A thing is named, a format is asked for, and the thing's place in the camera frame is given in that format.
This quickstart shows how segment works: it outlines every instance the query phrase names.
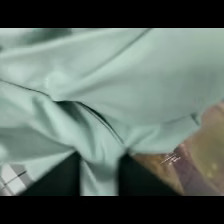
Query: light green cloth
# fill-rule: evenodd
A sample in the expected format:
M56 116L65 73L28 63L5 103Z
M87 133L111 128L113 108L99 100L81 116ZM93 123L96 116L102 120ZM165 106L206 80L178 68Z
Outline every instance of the light green cloth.
M223 39L224 29L105 28L3 51L0 160L36 179L77 150L82 194L116 195L122 155L171 152L223 98Z

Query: fabric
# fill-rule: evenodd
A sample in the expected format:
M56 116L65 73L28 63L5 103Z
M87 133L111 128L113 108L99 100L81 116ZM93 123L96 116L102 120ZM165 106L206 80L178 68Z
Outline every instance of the fabric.
M171 152L223 98L224 29L51 37L0 54L0 160L34 179L78 151L82 195L117 195L121 156Z

